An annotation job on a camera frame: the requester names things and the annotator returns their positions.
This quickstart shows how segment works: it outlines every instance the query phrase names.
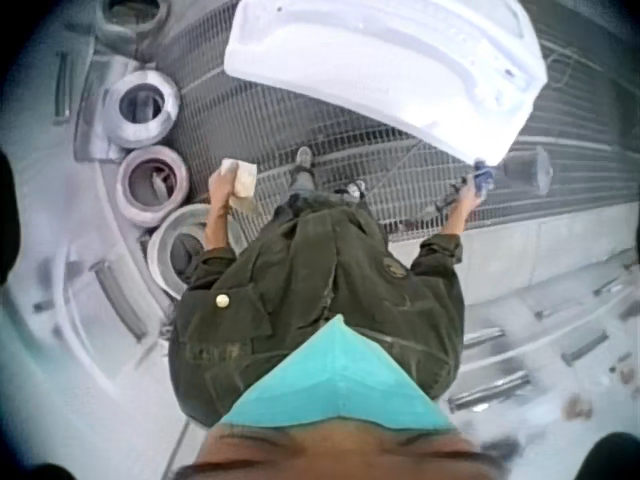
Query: shoe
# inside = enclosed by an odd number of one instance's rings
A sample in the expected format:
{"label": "shoe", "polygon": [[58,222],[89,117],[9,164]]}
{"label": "shoe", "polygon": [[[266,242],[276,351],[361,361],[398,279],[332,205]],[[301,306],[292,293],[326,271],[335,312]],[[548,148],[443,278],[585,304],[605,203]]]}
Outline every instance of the shoe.
{"label": "shoe", "polygon": [[358,200],[363,200],[366,193],[366,184],[362,180],[356,180],[355,182],[347,185],[347,191],[352,197],[356,197]]}
{"label": "shoe", "polygon": [[296,155],[296,165],[304,167],[306,169],[311,168],[311,164],[313,163],[313,153],[309,147],[302,147],[298,150]]}

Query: circular hole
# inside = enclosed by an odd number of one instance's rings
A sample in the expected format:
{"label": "circular hole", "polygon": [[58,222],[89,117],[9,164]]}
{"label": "circular hole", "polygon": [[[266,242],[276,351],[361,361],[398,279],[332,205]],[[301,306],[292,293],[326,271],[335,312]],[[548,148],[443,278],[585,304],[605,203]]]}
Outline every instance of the circular hole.
{"label": "circular hole", "polygon": [[105,0],[105,18],[122,27],[143,25],[160,13],[158,0]]}
{"label": "circular hole", "polygon": [[164,95],[155,85],[142,83],[130,88],[120,99],[120,115],[130,123],[147,123],[164,108]]}
{"label": "circular hole", "polygon": [[142,162],[129,176],[131,197],[145,207],[159,207],[176,190],[176,173],[164,161],[153,159]]}
{"label": "circular hole", "polygon": [[204,246],[193,235],[180,233],[171,245],[169,259],[171,268],[184,283],[187,283],[186,273],[195,258],[204,252]]}

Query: gold button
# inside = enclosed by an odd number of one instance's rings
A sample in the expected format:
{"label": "gold button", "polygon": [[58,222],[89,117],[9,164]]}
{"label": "gold button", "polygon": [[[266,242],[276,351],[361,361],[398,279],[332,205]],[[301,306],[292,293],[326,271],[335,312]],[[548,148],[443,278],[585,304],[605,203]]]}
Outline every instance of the gold button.
{"label": "gold button", "polygon": [[218,295],[216,297],[216,305],[220,308],[227,308],[229,306],[229,297],[227,295]]}

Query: gray container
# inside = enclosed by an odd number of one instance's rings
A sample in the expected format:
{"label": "gray container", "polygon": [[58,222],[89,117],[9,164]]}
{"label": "gray container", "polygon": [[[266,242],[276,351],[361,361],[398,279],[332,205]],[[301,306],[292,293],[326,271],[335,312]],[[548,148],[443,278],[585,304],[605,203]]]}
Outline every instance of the gray container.
{"label": "gray container", "polygon": [[530,152],[510,153],[502,162],[502,170],[514,187],[526,188],[541,196],[549,193],[553,167],[549,154],[540,146]]}

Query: jacket pocket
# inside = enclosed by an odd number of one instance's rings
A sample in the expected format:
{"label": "jacket pocket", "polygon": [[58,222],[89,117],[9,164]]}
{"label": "jacket pocket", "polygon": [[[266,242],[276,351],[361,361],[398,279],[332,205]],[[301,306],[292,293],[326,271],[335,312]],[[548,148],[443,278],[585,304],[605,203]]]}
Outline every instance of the jacket pocket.
{"label": "jacket pocket", "polygon": [[268,336],[272,329],[258,292],[250,284],[207,292],[185,333],[190,345],[218,346]]}

